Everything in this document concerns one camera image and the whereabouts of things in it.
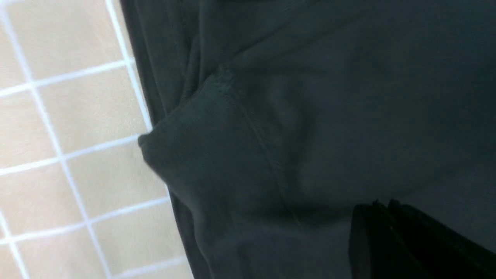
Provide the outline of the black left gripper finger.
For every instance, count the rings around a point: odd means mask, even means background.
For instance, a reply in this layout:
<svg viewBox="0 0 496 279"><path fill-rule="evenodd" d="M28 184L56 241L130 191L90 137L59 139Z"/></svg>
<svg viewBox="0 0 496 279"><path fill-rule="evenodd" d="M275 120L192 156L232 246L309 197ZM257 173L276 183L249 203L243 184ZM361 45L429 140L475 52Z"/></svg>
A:
<svg viewBox="0 0 496 279"><path fill-rule="evenodd" d="M493 252L413 206L391 200L353 209L353 279L494 279Z"/></svg>

